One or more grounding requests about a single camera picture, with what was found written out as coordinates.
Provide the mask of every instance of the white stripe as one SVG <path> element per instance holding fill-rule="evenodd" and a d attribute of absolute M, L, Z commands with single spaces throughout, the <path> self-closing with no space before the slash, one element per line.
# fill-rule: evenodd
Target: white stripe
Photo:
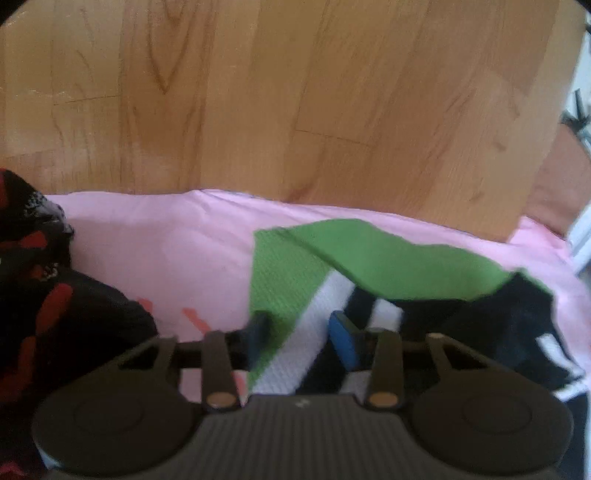
<path fill-rule="evenodd" d="M 354 289 L 354 283 L 336 270 L 327 275 L 252 393 L 289 395 L 296 390 L 326 343 L 330 314 L 345 308 Z"/>
<path fill-rule="evenodd" d="M 388 300 L 377 299 L 371 312 L 368 327 L 397 332 L 400 329 L 403 310 Z"/>
<path fill-rule="evenodd" d="M 353 394 L 357 398 L 357 401 L 363 404 L 365 401 L 365 393 L 367 392 L 369 385 L 370 375 L 370 370 L 351 372 L 350 374 L 347 374 L 347 377 L 343 382 L 343 386 L 340 389 L 340 393 Z"/>
<path fill-rule="evenodd" d="M 403 310 L 393 303 L 384 299 L 378 299 L 374 303 L 374 308 L 369 319 L 369 328 L 383 328 L 397 332 L 400 328 Z M 355 395 L 360 403 L 365 400 L 365 393 L 369 385 L 370 370 L 362 372 L 352 372 L 347 374 L 340 393 L 349 393 Z"/>
<path fill-rule="evenodd" d="M 585 381 L 577 380 L 576 382 L 569 383 L 558 390 L 554 390 L 553 394 L 561 402 L 568 402 L 586 391 L 587 385 L 585 384 Z"/>
<path fill-rule="evenodd" d="M 554 335 L 551 333 L 545 333 L 536 338 L 535 341 L 544 352 L 544 355 L 548 358 L 548 360 L 554 363 L 554 365 L 564 368 L 574 378 L 585 375 L 585 371 L 581 367 L 566 358 L 563 350 L 560 347 L 560 344 L 558 343 L 558 340 Z"/>

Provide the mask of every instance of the red pattern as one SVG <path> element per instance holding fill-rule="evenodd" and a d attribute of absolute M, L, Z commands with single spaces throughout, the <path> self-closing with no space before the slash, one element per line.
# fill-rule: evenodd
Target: red pattern
<path fill-rule="evenodd" d="M 138 303 L 144 308 L 146 312 L 152 315 L 152 311 L 154 310 L 154 304 L 149 301 L 148 299 L 138 299 Z"/>
<path fill-rule="evenodd" d="M 74 289 L 67 283 L 58 283 L 51 290 L 37 313 L 35 334 L 40 335 L 53 327 L 68 309 Z"/>
<path fill-rule="evenodd" d="M 185 315 L 185 317 L 187 317 L 202 334 L 205 335 L 207 332 L 211 331 L 209 324 L 205 320 L 199 318 L 195 309 L 183 309 L 183 315 Z"/>
<path fill-rule="evenodd" d="M 31 383 L 36 346 L 37 339 L 33 336 L 21 342 L 17 370 L 0 378 L 0 403 L 17 401 L 22 391 Z"/>
<path fill-rule="evenodd" d="M 45 248 L 47 246 L 47 238 L 40 230 L 31 233 L 18 241 L 18 245 L 23 248 Z"/>

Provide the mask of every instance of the black and red fabric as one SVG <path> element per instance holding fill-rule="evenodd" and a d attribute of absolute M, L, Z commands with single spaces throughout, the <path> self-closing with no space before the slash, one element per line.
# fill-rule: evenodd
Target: black and red fabric
<path fill-rule="evenodd" d="M 30 437 L 43 397 L 157 334 L 118 290 L 71 269 L 63 210 L 0 170 L 0 479 L 43 472 Z"/>

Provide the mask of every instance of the black fabric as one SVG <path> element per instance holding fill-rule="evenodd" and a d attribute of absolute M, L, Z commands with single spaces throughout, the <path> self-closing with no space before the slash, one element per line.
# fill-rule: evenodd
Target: black fabric
<path fill-rule="evenodd" d="M 345 315 L 360 329 L 369 325 L 376 297 L 355 288 L 345 308 Z M 542 348 L 540 339 L 550 340 L 564 358 L 569 357 L 554 327 L 552 295 L 521 273 L 515 274 L 496 292 L 474 301 L 462 300 L 390 300 L 402 309 L 399 333 L 403 340 L 423 341 L 426 334 L 440 332 L 483 353 L 539 383 L 559 398 L 569 395 L 569 388 L 581 383 L 581 369 L 567 369 L 555 363 Z M 430 385 L 424 376 L 417 384 Z M 336 393 L 346 378 L 346 371 L 330 344 L 326 343 L 304 377 L 297 393 Z M 574 388 L 566 406 L 574 419 L 574 435 L 558 471 L 563 478 L 584 478 L 584 442 L 588 400 L 586 393 Z"/>
<path fill-rule="evenodd" d="M 39 402 L 157 334 L 137 302 L 70 268 L 73 235 L 61 207 L 0 170 L 0 467 L 31 477 Z"/>
<path fill-rule="evenodd" d="M 566 451 L 560 463 L 560 472 L 563 478 L 585 478 L 585 432 L 587 428 L 587 415 L 589 414 L 589 395 L 582 394 L 565 403 L 574 420 L 573 438 L 569 449 Z"/>
<path fill-rule="evenodd" d="M 371 293 L 355 287 L 344 313 L 357 328 L 364 329 L 369 323 L 375 300 Z M 346 376 L 347 371 L 340 362 L 335 347 L 327 340 L 295 393 L 306 395 L 338 392 Z"/>

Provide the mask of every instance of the orange fabric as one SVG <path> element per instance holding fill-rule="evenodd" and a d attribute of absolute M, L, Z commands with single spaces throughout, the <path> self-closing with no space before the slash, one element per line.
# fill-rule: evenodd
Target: orange fabric
<path fill-rule="evenodd" d="M 205 335 L 211 330 L 211 327 L 207 324 L 207 322 L 199 318 L 199 315 L 197 315 L 195 309 L 183 309 L 183 315 L 185 315 L 185 317 L 187 317 L 202 334 Z"/>

